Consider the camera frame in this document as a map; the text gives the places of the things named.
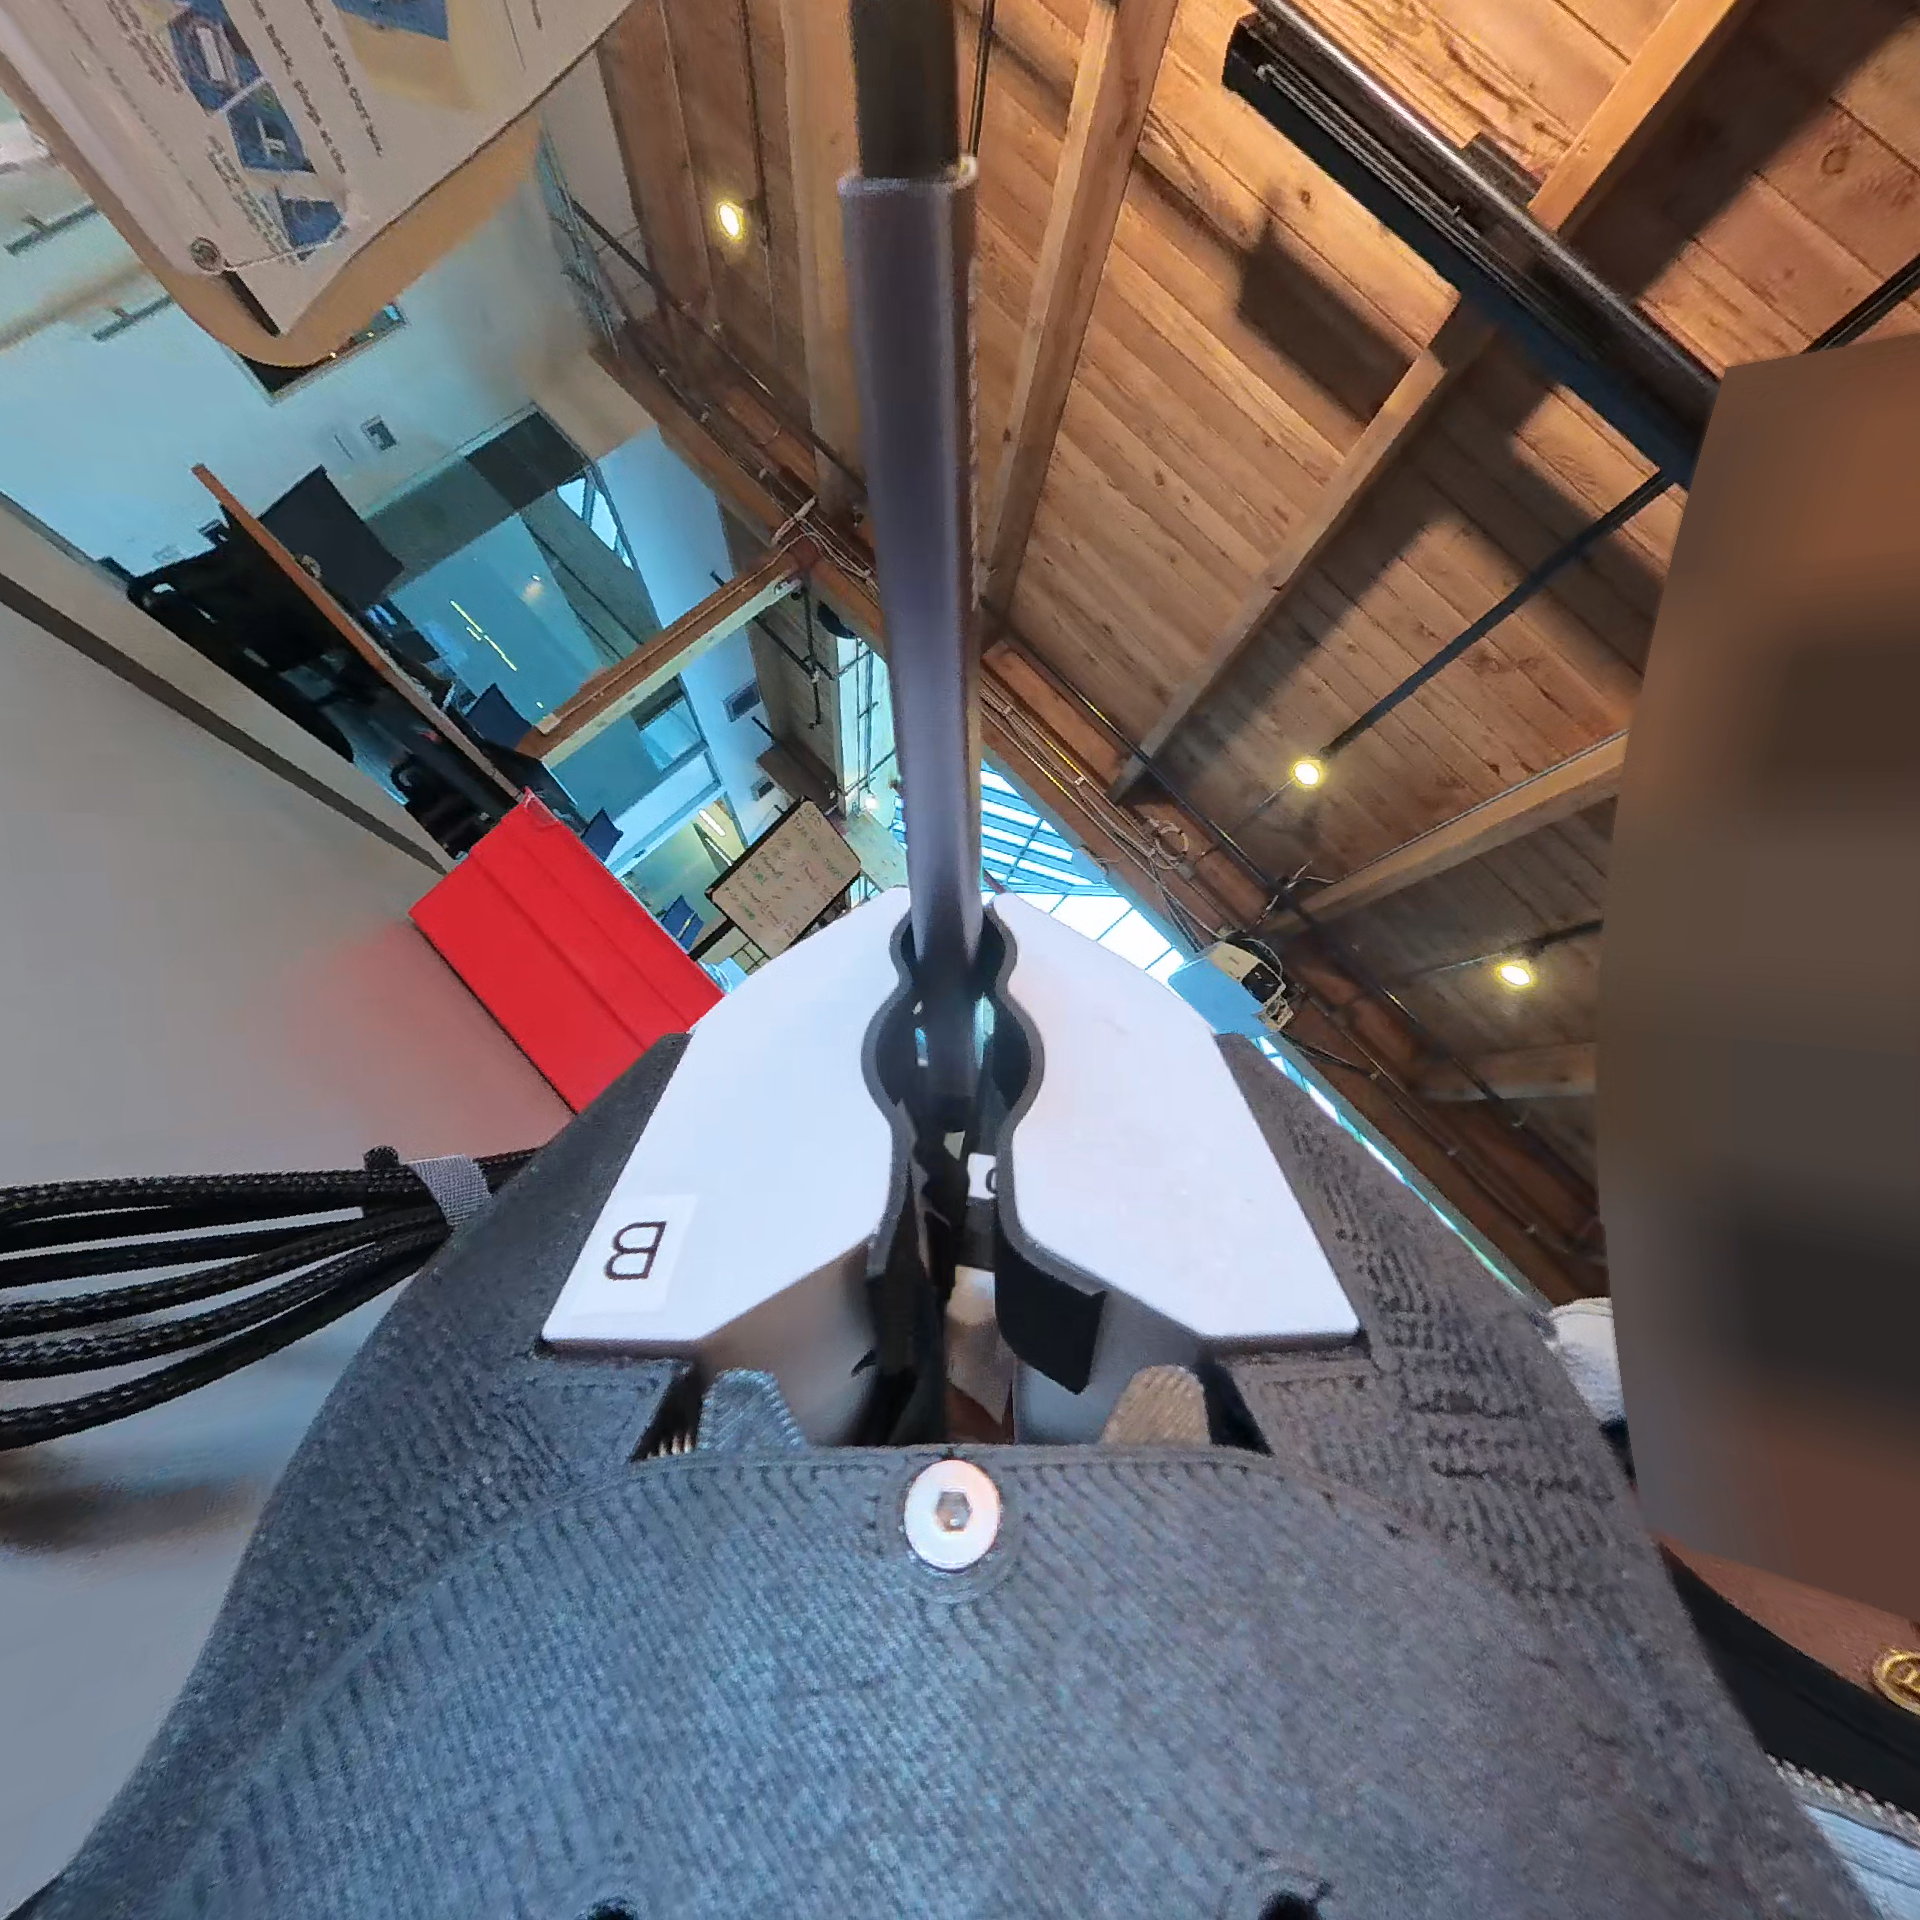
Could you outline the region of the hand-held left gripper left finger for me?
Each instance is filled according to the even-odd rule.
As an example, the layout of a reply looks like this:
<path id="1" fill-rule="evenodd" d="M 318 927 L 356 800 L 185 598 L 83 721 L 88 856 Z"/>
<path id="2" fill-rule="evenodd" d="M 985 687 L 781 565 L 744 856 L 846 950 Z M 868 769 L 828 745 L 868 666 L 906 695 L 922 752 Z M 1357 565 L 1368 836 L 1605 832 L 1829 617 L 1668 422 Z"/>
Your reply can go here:
<path id="1" fill-rule="evenodd" d="M 542 1345 L 771 1372 L 815 1445 L 855 1445 L 881 1358 L 914 1356 L 914 1138 L 877 1075 L 903 988 L 891 891 L 785 950 L 687 1034 Z"/>

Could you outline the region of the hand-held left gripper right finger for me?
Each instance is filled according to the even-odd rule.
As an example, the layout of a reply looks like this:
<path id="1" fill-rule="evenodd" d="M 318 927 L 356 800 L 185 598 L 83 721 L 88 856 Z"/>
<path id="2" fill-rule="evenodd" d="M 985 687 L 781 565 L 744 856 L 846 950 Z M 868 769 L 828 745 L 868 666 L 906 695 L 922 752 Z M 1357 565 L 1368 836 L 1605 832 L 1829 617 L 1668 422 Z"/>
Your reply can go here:
<path id="1" fill-rule="evenodd" d="M 1357 1314 L 1229 1052 L 1129 957 L 998 897 L 995 1324 L 1021 1442 L 1091 1445 L 1145 1370 L 1345 1352 Z"/>

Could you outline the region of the red plastic bin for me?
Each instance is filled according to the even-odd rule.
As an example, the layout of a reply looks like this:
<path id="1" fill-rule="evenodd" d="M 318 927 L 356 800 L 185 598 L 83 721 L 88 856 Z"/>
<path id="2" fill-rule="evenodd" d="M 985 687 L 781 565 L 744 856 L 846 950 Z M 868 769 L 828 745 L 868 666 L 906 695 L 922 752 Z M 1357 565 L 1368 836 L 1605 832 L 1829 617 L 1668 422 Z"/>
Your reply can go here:
<path id="1" fill-rule="evenodd" d="M 721 1005 L 709 969 L 535 792 L 425 891 L 409 927 L 570 1111 Z"/>

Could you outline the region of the slim grey usb hub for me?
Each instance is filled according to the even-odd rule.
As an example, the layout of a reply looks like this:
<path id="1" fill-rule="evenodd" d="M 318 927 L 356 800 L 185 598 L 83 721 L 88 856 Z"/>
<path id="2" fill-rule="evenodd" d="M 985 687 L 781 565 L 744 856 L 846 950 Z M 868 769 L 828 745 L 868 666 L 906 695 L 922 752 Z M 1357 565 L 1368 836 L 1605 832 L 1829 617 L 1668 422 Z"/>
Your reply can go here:
<path id="1" fill-rule="evenodd" d="M 906 832 L 932 1104 L 971 1110 L 980 1045 L 974 160 L 838 181 L 864 483 Z"/>

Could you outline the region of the ceiling projector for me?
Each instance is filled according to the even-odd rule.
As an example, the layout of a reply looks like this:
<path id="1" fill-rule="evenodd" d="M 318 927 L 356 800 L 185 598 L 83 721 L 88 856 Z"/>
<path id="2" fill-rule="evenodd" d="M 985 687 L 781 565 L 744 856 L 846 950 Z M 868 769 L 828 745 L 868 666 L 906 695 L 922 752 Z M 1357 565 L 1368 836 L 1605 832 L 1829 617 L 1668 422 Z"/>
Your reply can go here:
<path id="1" fill-rule="evenodd" d="M 1261 938 L 1213 938 L 1204 963 L 1229 978 L 1255 1010 L 1266 1034 L 1281 1034 L 1294 1022 L 1294 988 L 1281 971 L 1281 957 Z"/>

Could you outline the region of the whiteboard on stand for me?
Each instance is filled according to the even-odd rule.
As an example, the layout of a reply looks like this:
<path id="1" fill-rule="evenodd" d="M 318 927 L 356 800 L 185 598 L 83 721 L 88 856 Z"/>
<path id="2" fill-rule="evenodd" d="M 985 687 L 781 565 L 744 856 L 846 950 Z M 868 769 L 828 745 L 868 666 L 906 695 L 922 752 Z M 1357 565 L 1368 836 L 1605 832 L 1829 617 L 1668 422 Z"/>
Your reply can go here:
<path id="1" fill-rule="evenodd" d="M 709 884 L 709 902 L 771 963 L 794 950 L 858 880 L 864 856 L 834 823 L 803 800 Z"/>

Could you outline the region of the background desk with chairs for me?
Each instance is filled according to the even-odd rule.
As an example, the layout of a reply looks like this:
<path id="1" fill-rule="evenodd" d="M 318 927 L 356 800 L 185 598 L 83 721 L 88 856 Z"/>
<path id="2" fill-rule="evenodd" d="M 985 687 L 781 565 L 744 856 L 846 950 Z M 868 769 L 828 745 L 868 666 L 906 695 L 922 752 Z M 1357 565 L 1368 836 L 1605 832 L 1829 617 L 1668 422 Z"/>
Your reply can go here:
<path id="1" fill-rule="evenodd" d="M 452 856 L 505 810 L 509 786 L 402 655 L 388 595 L 402 561 L 318 469 L 262 515 L 217 498 L 206 547 L 127 579 L 127 603 L 356 763 Z"/>

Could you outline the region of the black ceiling track light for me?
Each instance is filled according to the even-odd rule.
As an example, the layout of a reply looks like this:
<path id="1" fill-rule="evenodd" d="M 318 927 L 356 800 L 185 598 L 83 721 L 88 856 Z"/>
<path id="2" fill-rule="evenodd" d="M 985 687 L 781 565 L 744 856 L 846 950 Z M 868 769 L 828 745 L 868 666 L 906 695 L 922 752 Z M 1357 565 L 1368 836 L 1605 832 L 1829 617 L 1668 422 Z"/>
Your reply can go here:
<path id="1" fill-rule="evenodd" d="M 1721 372 L 1605 289 L 1465 149 L 1371 80 L 1294 5 L 1255 5 L 1224 86 L 1427 258 L 1489 323 L 1582 395 L 1668 483 L 1692 483 Z"/>

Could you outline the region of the instruction sign board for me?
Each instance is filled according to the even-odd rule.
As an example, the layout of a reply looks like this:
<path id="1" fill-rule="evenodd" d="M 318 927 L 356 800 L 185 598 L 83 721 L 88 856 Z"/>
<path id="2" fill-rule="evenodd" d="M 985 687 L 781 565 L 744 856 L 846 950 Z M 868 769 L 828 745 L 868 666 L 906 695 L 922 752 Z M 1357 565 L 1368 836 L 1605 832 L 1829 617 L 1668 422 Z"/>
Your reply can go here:
<path id="1" fill-rule="evenodd" d="M 225 345 L 318 361 L 535 167 L 617 0 L 8 0 L 4 86 Z"/>

